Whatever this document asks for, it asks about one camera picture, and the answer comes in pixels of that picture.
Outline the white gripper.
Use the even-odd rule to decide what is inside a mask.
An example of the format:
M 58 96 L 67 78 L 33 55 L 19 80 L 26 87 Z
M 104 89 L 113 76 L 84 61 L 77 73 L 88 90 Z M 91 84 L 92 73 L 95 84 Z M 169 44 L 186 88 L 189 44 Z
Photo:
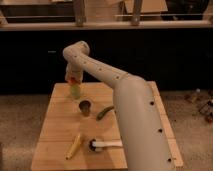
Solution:
M 76 81 L 77 83 L 82 82 L 82 72 L 80 70 L 74 71 L 70 65 L 66 66 L 65 80 L 68 83 Z

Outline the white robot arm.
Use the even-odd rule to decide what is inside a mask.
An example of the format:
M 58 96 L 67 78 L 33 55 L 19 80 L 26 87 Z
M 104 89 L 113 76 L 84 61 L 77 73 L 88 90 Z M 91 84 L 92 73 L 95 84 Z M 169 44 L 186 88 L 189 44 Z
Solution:
M 63 50 L 66 77 L 86 71 L 113 89 L 113 105 L 128 171 L 176 171 L 154 93 L 146 80 L 89 56 L 85 41 Z

